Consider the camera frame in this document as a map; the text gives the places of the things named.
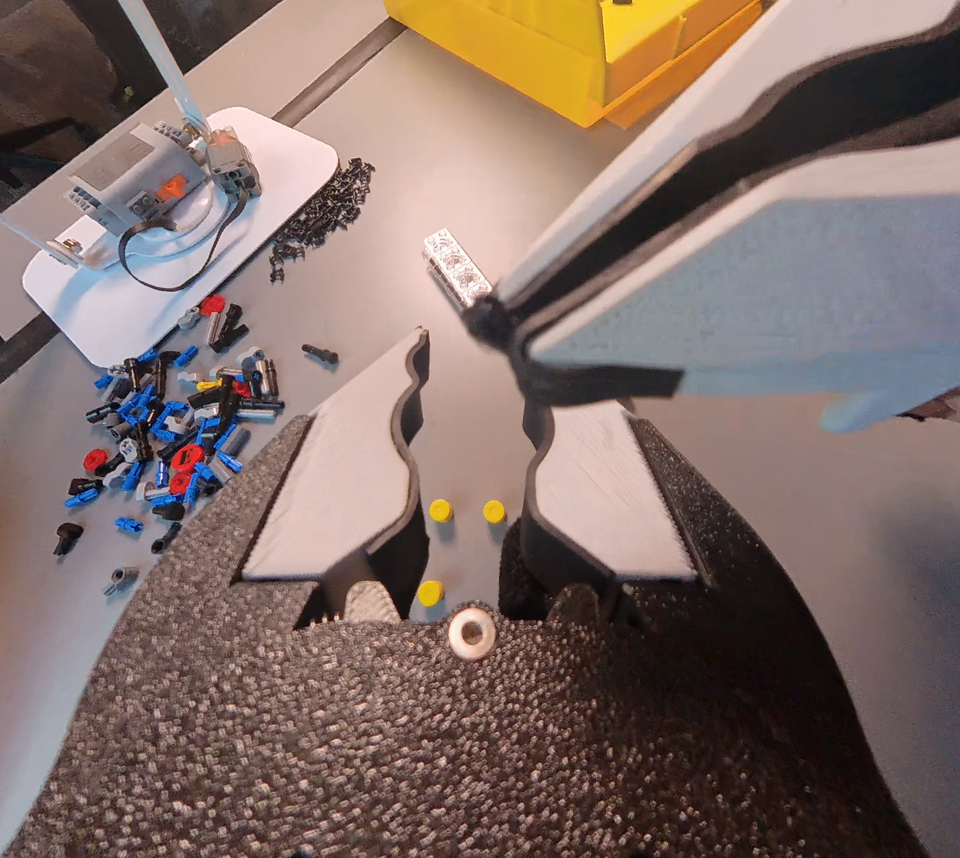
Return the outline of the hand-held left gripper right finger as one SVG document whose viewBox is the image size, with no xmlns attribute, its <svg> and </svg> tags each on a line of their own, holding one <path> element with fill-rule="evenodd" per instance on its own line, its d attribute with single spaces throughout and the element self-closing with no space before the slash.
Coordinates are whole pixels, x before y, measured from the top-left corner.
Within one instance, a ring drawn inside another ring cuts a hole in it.
<svg viewBox="0 0 960 858">
<path fill-rule="evenodd" d="M 521 515 L 521 556 L 541 584 L 692 582 L 683 529 L 642 447 L 642 423 L 609 400 L 535 407 Z"/>
</svg>

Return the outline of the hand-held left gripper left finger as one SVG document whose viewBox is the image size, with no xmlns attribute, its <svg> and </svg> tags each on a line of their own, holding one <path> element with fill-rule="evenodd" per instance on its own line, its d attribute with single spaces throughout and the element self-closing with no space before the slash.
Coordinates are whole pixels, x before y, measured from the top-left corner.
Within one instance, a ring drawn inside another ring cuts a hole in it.
<svg viewBox="0 0 960 858">
<path fill-rule="evenodd" d="M 320 580 L 358 554 L 382 583 L 420 580 L 429 537 L 411 444 L 429 369 L 429 331 L 416 327 L 309 414 L 244 580 Z"/>
</svg>

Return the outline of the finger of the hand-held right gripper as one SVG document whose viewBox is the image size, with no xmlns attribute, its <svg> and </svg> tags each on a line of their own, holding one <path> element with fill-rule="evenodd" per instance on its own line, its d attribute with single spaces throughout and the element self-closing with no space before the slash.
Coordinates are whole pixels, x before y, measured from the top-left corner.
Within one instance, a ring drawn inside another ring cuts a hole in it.
<svg viewBox="0 0 960 858">
<path fill-rule="evenodd" d="M 703 204 L 519 317 L 549 405 L 832 395 L 852 432 L 958 389 L 958 134 L 819 155 Z"/>
<path fill-rule="evenodd" d="M 500 281 L 515 332 L 746 180 L 948 101 L 954 60 L 958 0 L 777 1 Z"/>
</svg>

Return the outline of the pile of mixed building parts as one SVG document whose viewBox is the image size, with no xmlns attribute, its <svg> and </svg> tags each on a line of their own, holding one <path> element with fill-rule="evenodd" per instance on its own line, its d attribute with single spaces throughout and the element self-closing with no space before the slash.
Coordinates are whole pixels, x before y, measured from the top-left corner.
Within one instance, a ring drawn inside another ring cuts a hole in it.
<svg viewBox="0 0 960 858">
<path fill-rule="evenodd" d="M 273 422 L 284 410 L 279 374 L 267 350 L 252 345 L 234 361 L 250 331 L 243 309 L 220 294 L 187 309 L 177 326 L 205 324 L 201 347 L 152 347 L 108 366 L 94 380 L 97 404 L 85 414 L 105 432 L 105 446 L 81 461 L 64 510 L 79 514 L 99 498 L 118 494 L 134 504 L 114 528 L 139 538 L 148 523 L 162 527 L 150 552 L 162 555 L 198 502 L 221 491 L 243 470 L 241 452 L 258 422 Z"/>
</svg>

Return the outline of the short black pin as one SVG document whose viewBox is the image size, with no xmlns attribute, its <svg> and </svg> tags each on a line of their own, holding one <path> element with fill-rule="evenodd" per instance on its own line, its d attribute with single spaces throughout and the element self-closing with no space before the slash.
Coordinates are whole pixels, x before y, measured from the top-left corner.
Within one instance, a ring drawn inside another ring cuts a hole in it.
<svg viewBox="0 0 960 858">
<path fill-rule="evenodd" d="M 504 355 L 509 353 L 518 320 L 495 293 L 487 293 L 464 310 L 462 323 L 480 344 Z"/>
</svg>

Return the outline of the grey desk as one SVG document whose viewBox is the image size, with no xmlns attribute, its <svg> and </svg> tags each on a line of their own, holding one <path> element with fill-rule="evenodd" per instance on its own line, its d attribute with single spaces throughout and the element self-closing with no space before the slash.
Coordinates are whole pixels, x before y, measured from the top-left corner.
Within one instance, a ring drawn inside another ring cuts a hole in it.
<svg viewBox="0 0 960 858">
<path fill-rule="evenodd" d="M 385 18 L 381 0 L 280 0 L 186 78 L 205 111 L 276 114 Z M 98 138 L 137 108 L 64 0 L 2 0 L 2 132 L 71 118 Z"/>
<path fill-rule="evenodd" d="M 226 287 L 276 363 L 286 410 L 249 453 L 417 325 L 430 333 L 423 495 L 454 521 L 431 527 L 427 574 L 449 607 L 498 591 L 502 528 L 482 507 L 521 509 L 533 455 L 505 359 L 474 343 L 426 270 L 426 236 L 449 228 L 490 281 L 639 130 L 583 131 L 413 33 L 404 33 L 299 128 L 375 172 L 358 220 L 269 281 L 262 254 Z M 339 354 L 335 368 L 302 344 Z M 2 384 L 2 848 L 56 759 L 90 670 L 129 595 L 119 566 L 154 559 L 82 516 L 53 554 L 66 488 L 97 430 L 84 413 L 99 373 L 59 335 Z M 643 400 L 664 433 L 744 516 L 806 601 L 846 678 L 874 756 L 935 856 L 958 856 L 958 425 L 896 419 L 854 434 L 818 425 L 819 396 Z"/>
</svg>

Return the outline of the transparent cylinder block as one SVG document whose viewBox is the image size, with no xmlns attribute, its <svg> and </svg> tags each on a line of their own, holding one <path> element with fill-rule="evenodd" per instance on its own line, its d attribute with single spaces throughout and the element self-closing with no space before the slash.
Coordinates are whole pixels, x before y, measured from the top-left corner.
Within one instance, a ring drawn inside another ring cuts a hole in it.
<svg viewBox="0 0 960 858">
<path fill-rule="evenodd" d="M 470 309 L 493 289 L 448 228 L 426 237 L 422 257 L 438 285 L 460 312 Z"/>
</svg>

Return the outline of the pile of black clip pins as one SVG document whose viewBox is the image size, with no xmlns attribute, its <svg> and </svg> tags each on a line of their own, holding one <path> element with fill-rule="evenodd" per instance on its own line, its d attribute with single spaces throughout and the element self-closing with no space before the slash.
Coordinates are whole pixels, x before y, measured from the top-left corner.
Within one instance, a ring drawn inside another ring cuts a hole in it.
<svg viewBox="0 0 960 858">
<path fill-rule="evenodd" d="M 287 264 L 302 260 L 338 229 L 348 229 L 360 216 L 371 190 L 375 167 L 360 157 L 338 166 L 331 179 L 273 236 L 270 283 L 282 284 Z"/>
</svg>

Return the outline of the white metal stand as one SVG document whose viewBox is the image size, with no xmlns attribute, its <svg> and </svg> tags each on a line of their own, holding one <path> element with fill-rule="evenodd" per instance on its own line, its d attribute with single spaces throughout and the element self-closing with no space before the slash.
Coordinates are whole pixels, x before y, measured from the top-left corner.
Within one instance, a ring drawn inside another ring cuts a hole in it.
<svg viewBox="0 0 960 858">
<path fill-rule="evenodd" d="M 249 108 L 205 116 L 143 0 L 118 0 L 149 57 L 169 86 L 191 135 L 191 150 L 208 180 L 164 217 L 120 238 L 90 217 L 58 237 L 43 239 L 11 217 L 2 224 L 30 242 L 36 254 L 22 284 L 28 296 L 93 365 L 111 365 L 154 347 L 173 332 L 188 307 L 198 305 L 238 270 L 321 189 L 336 171 L 335 150 Z M 116 137 L 74 158 L 69 176 Z M 212 180 L 206 139 L 232 127 L 251 153 L 262 194 L 232 197 Z"/>
</svg>

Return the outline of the grey battery box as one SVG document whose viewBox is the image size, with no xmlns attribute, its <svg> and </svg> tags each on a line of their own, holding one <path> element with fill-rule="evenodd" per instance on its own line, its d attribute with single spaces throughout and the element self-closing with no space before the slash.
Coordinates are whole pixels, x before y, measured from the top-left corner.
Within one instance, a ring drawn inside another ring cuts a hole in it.
<svg viewBox="0 0 960 858">
<path fill-rule="evenodd" d="M 166 216 L 208 179 L 188 132 L 164 121 L 141 123 L 78 167 L 63 196 L 120 238 Z"/>
</svg>

